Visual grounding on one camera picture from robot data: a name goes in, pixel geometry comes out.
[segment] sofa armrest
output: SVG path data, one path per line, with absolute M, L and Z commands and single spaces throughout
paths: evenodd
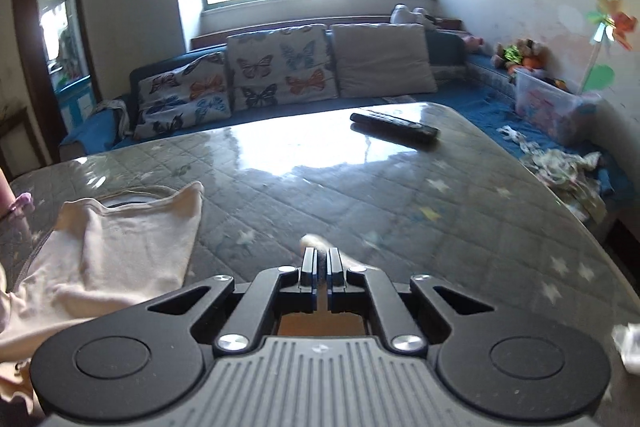
M 70 156 L 77 158 L 111 150 L 118 137 L 116 118 L 113 109 L 92 114 L 60 142 L 60 159 L 69 160 L 73 159 Z

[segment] white plush toy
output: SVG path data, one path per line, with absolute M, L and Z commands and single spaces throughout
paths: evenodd
M 422 24 L 427 29 L 436 29 L 436 26 L 427 19 L 427 10 L 424 8 L 416 8 L 414 11 L 409 9 L 404 4 L 397 4 L 391 14 L 392 24 Z

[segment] doorway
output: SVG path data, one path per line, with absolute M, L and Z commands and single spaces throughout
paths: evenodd
M 57 162 L 62 139 L 101 100 L 82 0 L 12 0 L 12 4 L 31 105 L 47 150 Z

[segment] wooden door frame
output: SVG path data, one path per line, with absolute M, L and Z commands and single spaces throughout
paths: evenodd
M 66 126 L 60 115 L 58 99 L 54 92 L 47 68 L 46 50 L 40 29 L 38 0 L 12 0 L 14 10 L 15 37 L 24 79 L 31 99 L 31 107 L 38 121 L 47 150 L 53 162 L 60 161 L 58 146 L 66 136 Z M 89 47 L 82 0 L 76 0 L 80 38 L 84 48 L 86 64 L 91 76 L 92 89 L 96 102 L 102 100 L 100 87 L 95 74 L 94 61 Z

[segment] beige fabric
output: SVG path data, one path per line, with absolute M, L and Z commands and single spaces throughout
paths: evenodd
M 420 24 L 335 24 L 340 97 L 436 92 Z
M 178 289 L 195 242 L 203 187 L 107 208 L 64 203 L 27 277 L 6 293 L 0 269 L 0 396 L 33 410 L 28 359 L 56 332 Z

